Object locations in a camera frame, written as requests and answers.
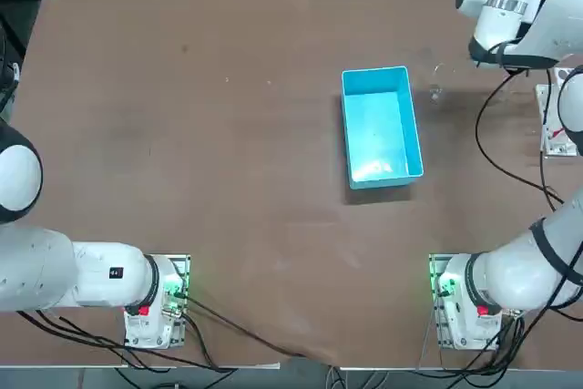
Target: brown table surface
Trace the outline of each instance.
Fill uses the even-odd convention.
[[[202,301],[326,363],[416,366],[432,304],[428,254],[493,249],[547,214],[541,193],[489,166],[474,142],[476,113],[503,77],[468,61],[474,26],[454,0],[45,0],[14,118],[45,165],[26,222],[187,252]],[[407,188],[351,192],[341,73],[399,65],[414,85],[425,174]],[[482,129],[495,159],[532,180],[532,90],[545,81],[517,79]],[[434,82],[445,91],[436,102]],[[572,160],[547,165],[565,197],[580,173]],[[71,313],[120,338],[119,309]],[[200,323],[220,363],[282,359]],[[2,364],[119,363],[14,315],[0,327]],[[438,366],[433,331],[430,341],[423,365]],[[549,315],[515,367],[580,369],[582,342]],[[192,338],[171,353],[202,360]],[[446,366],[466,359],[444,356]]]

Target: floor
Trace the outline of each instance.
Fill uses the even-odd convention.
[[[38,11],[38,1],[6,2],[0,0],[0,11],[14,28],[19,39],[26,45]],[[7,48],[9,59],[19,61],[12,47]],[[225,379],[214,387],[229,389],[235,387],[272,388],[280,389],[302,387],[322,388],[328,367],[308,360],[294,359],[283,363],[280,370],[239,370],[233,376]],[[181,382],[188,388],[204,388],[214,382],[218,377],[210,371],[200,369],[183,368],[172,370],[168,374],[150,374],[140,371],[124,371],[126,377],[139,388],[153,388],[156,384]],[[360,388],[371,376],[370,372],[349,372],[346,378],[347,388]],[[375,388],[384,378],[384,373],[377,374],[369,381],[367,387]],[[112,369],[0,369],[0,387],[3,389],[46,387],[46,382],[51,382],[51,387],[59,389],[123,389],[131,387],[129,383]],[[380,387],[383,388],[446,388],[450,381],[427,380],[416,375],[404,372],[389,373],[386,381]],[[486,379],[476,380],[475,383],[486,384]],[[546,388],[575,389],[581,387],[583,373],[559,373],[559,372],[509,372],[504,380],[497,386],[500,389],[519,388]],[[460,384],[458,388],[470,387],[468,384]]]

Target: black cable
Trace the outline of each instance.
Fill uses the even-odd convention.
[[[126,382],[132,386],[134,389],[142,389],[141,387],[139,387],[137,384],[135,384],[134,382],[132,382],[129,378],[127,378],[121,371],[118,370],[118,368],[113,368],[113,370],[119,374],[119,376],[121,378],[123,378],[124,380],[126,380]]]
[[[238,330],[239,332],[246,334],[247,336],[249,336],[251,339],[254,339],[255,341],[267,346],[268,348],[272,349],[273,351],[275,351],[276,353],[280,353],[280,354],[284,354],[290,357],[305,357],[305,355],[300,354],[300,353],[294,353],[290,350],[286,350],[285,348],[281,348],[280,346],[277,346],[269,341],[266,341],[265,339],[263,339],[262,337],[258,336],[257,334],[255,334],[254,332],[251,332],[249,330],[247,330],[246,328],[241,327],[240,325],[238,325],[237,323],[227,319],[226,317],[222,316],[221,314],[215,312],[214,310],[212,310],[210,307],[208,307],[207,305],[203,304],[202,302],[199,302],[193,298],[190,298],[188,295],[185,295],[184,293],[174,293],[174,296],[176,296],[177,298],[180,299],[186,299],[189,300],[190,302],[192,302],[193,304],[197,305],[198,307],[200,307],[201,309],[203,309],[204,311],[212,314],[213,316],[215,316],[216,318],[220,319],[221,321],[225,322],[226,324],[230,325],[232,328]]]
[[[202,337],[202,332],[200,331],[199,326],[186,313],[182,314],[182,317],[186,320],[186,322],[189,323],[190,327],[192,327],[192,330],[194,330],[194,333],[196,334],[199,340],[200,350],[202,351],[202,355],[204,356],[204,359],[207,361],[207,364],[209,366],[212,366],[213,368],[219,368],[217,364],[212,360],[212,357],[210,356],[209,349],[207,348],[207,344],[205,344],[204,342],[204,338]]]
[[[221,378],[218,378],[217,380],[215,380],[214,382],[212,382],[211,384],[207,384],[206,386],[204,386],[203,389],[210,389],[211,387],[216,386],[217,384],[219,384],[220,382],[222,382],[223,380],[226,380],[227,378],[231,377],[233,374],[235,374],[237,372],[236,369],[233,369],[232,371],[230,371],[228,374],[223,375]]]
[[[492,98],[494,98],[494,96],[514,77],[516,77],[517,75],[520,75],[520,73],[522,73],[522,71],[518,72],[518,73],[511,73],[510,75],[508,75],[504,81],[502,81],[500,83],[500,85],[498,87],[495,88],[495,90],[490,94],[490,96],[488,96],[488,98],[486,99],[486,101],[484,102],[484,105],[480,108],[480,111],[478,112],[477,115],[477,119],[476,119],[476,124],[474,126],[474,135],[476,138],[476,144],[478,146],[478,148],[480,149],[480,152],[482,153],[482,155],[484,156],[485,159],[487,159],[487,161],[494,166],[496,169],[498,169],[499,171],[501,171],[502,173],[504,173],[506,176],[515,179],[517,181],[522,182],[523,184],[527,184],[528,186],[532,187],[533,189],[538,189],[542,192],[545,192],[545,189],[543,189],[541,186],[539,186],[538,184],[529,181],[528,179],[524,179],[519,177],[518,175],[502,168],[500,165],[498,165],[496,162],[494,162],[490,156],[487,154],[487,152],[484,150],[484,148],[482,147],[482,143],[480,141],[480,136],[479,136],[479,126],[480,126],[480,120],[482,119],[482,115],[484,114],[484,111],[486,110],[486,107],[488,106],[488,104],[490,103],[490,101],[492,100]],[[556,200],[559,203],[563,203],[563,200],[558,197],[557,195],[555,195],[554,193],[549,192],[548,196],[550,198],[552,198],[553,200]]]
[[[556,309],[556,308],[551,308],[551,310],[553,312],[558,313],[561,316],[569,319],[570,321],[573,321],[573,322],[583,322],[583,318],[578,318],[578,317],[575,317],[575,316],[571,316],[570,314],[567,314],[565,312],[562,312],[562,311],[560,311],[559,309]]]
[[[71,327],[73,327],[74,330],[71,330],[71,329],[69,329],[67,327],[64,327],[62,325],[59,325],[56,322],[51,321],[48,317],[46,317],[46,315],[43,312],[41,312],[39,310],[36,311],[36,314],[38,314],[41,317],[41,319],[43,319],[43,321],[45,321],[48,325],[50,325],[51,327],[56,328],[56,329],[58,329],[58,330],[60,330],[62,332],[76,334],[78,336],[81,336],[81,337],[85,337],[85,338],[89,338],[91,340],[94,340],[94,341],[96,341],[98,343],[101,343],[101,344],[109,343],[110,345],[114,345],[114,346],[116,344],[114,341],[112,341],[112,340],[110,340],[110,339],[108,339],[106,337],[103,337],[103,336],[95,336],[95,335],[93,335],[91,333],[86,332],[85,330],[81,329],[80,327],[78,327],[77,325],[75,325],[74,323],[72,323],[71,321],[69,321],[67,318],[59,317],[59,320],[60,321],[63,321],[64,323],[69,324]],[[138,367],[135,364],[133,364],[126,357],[124,357],[123,354],[118,353],[115,350],[115,348],[111,347],[111,348],[109,348],[109,351],[111,351],[113,354],[115,354],[117,357],[119,357],[122,362],[127,363],[128,366],[131,367],[132,369],[137,369],[137,370],[140,370],[140,371],[142,371],[142,370],[143,371],[150,371],[150,372],[152,372],[154,374],[165,374],[165,373],[168,373],[170,371],[170,369],[159,370],[159,369],[153,369],[153,368],[149,367],[144,362],[142,362],[142,360],[140,360],[140,358],[135,353],[133,353],[131,351],[127,351],[127,353],[130,354],[136,360],[136,362],[138,362],[141,365],[141,367]]]
[[[332,370],[336,373],[336,375],[338,375],[337,380],[340,380],[340,384],[343,386],[344,389],[346,389],[346,382],[344,381],[343,377],[340,375],[340,371],[338,371],[338,368],[333,366]]]
[[[490,375],[490,374],[497,374],[497,370],[495,368],[495,360],[497,359],[497,355],[499,353],[499,350],[494,352],[494,356],[492,358],[492,360],[490,360],[486,365],[481,366],[479,368],[476,369],[472,369],[472,365],[474,363],[477,362],[477,360],[484,354],[487,353],[489,350],[488,348],[490,347],[490,345],[492,345],[493,342],[495,342],[496,340],[500,341],[500,344],[502,344],[502,342],[506,339],[506,336],[508,334],[508,332],[510,331],[510,328],[515,325],[515,327],[524,327],[524,320],[522,320],[521,318],[519,318],[518,320],[513,320],[511,323],[505,325],[504,327],[502,327],[500,329],[500,331],[498,331],[498,333],[496,333],[496,335],[490,339],[486,345],[484,346],[484,348],[482,348],[479,353],[476,355],[476,357],[474,357],[474,359],[468,363],[464,368],[456,370],[456,369],[444,369],[443,372],[447,373],[446,375],[430,375],[430,374],[423,374],[423,373],[419,373],[417,371],[410,371],[411,374],[416,374],[416,375],[420,375],[422,377],[427,377],[427,378],[433,378],[433,379],[448,379],[448,378],[456,378],[458,376],[467,376],[467,375]],[[511,343],[511,347],[512,344],[516,343],[517,339],[516,339],[516,334],[517,331],[515,329],[515,336],[513,336],[513,341]]]
[[[105,349],[109,349],[109,348],[112,348],[113,347],[116,350],[120,350],[121,349],[121,350],[124,350],[124,351],[135,351],[135,352],[139,352],[139,353],[154,355],[156,357],[160,357],[162,359],[171,360],[171,361],[174,361],[174,362],[189,364],[191,366],[198,366],[199,368],[209,369],[209,370],[215,371],[215,372],[228,373],[228,372],[231,371],[231,369],[228,369],[228,368],[220,368],[220,370],[212,369],[210,366],[207,366],[207,365],[202,364],[202,363],[192,362],[191,360],[181,359],[179,357],[174,357],[174,356],[167,355],[167,354],[164,354],[164,353],[159,353],[158,351],[154,351],[154,350],[146,350],[146,349],[143,349],[143,348],[137,348],[137,347],[128,346],[128,345],[121,345],[119,343],[116,343],[114,341],[111,341],[110,339],[108,341],[111,342],[112,346],[103,345],[101,343],[92,343],[92,342],[86,341],[85,339],[79,339],[79,338],[76,338],[76,337],[73,337],[73,336],[69,336],[69,335],[66,335],[66,334],[62,334],[60,332],[57,332],[55,330],[52,330],[52,329],[44,326],[42,323],[40,323],[35,318],[33,318],[32,316],[30,316],[29,314],[27,314],[25,312],[16,312],[16,313],[18,313],[23,319],[25,319],[27,322],[29,322],[32,325],[34,325],[36,328],[42,330],[43,332],[52,334],[52,335],[54,335],[56,337],[59,337],[61,339],[65,339],[65,340],[68,340],[68,341],[71,341],[71,342],[80,343],[80,344],[87,345],[87,346],[92,346],[94,348],[105,348]]]
[[[541,136],[545,137],[547,135],[547,116],[548,116],[548,108],[550,107],[550,97],[551,97],[551,89],[552,89],[552,79],[550,76],[550,70],[547,69],[547,103],[545,104],[545,110],[543,111],[543,127],[542,127],[542,134]],[[547,200],[547,204],[551,210],[557,211],[553,201],[550,198],[550,194],[548,193],[547,183],[545,182],[545,167],[544,167],[544,154],[543,154],[543,147],[545,144],[545,140],[541,139],[540,142],[540,151],[538,154],[538,168],[540,170],[540,185],[543,188],[543,193],[545,194],[545,199]]]

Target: metal bracket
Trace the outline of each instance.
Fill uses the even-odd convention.
[[[444,273],[447,263],[455,254],[429,254],[429,281],[431,284],[431,295],[434,299],[434,322],[437,330],[437,344],[440,348],[453,349],[454,343],[449,334],[447,317],[444,312],[444,305],[437,296],[437,282]]]
[[[184,281],[184,288],[182,293],[189,294],[189,282],[190,282],[190,256],[187,254],[163,254],[168,257],[172,264],[176,267],[177,273],[182,277]],[[188,306],[188,301],[184,302],[182,311],[186,311]],[[174,322],[174,328],[172,329],[172,335],[170,336],[170,348],[176,346],[183,346],[186,339],[186,321],[184,318],[179,318]]]

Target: black band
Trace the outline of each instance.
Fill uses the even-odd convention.
[[[476,264],[477,258],[482,255],[483,252],[478,252],[476,254],[470,255],[470,260],[467,261],[465,264],[465,287],[467,288],[467,294],[470,297],[470,300],[474,303],[477,307],[478,305],[483,305],[488,307],[490,302],[487,302],[482,295],[480,295],[477,291],[476,285],[474,284],[474,265]]]
[[[156,299],[156,294],[158,293],[158,286],[160,283],[160,272],[158,265],[154,261],[154,257],[151,255],[144,254],[144,258],[148,261],[150,268],[152,268],[152,284],[149,287],[146,297],[140,303],[126,307],[126,312],[132,316],[136,316],[138,314],[140,307],[149,307],[152,305]]]
[[[545,256],[545,259],[547,259],[550,265],[555,269],[555,271],[563,276],[566,276],[567,279],[573,284],[576,284],[577,286],[583,286],[583,275],[569,268],[568,264],[566,264],[563,259],[558,256],[553,247],[550,246],[547,235],[545,234],[545,229],[543,228],[543,219],[537,220],[535,223],[533,223],[530,226],[530,231],[535,238],[535,242],[537,243],[538,248]]]

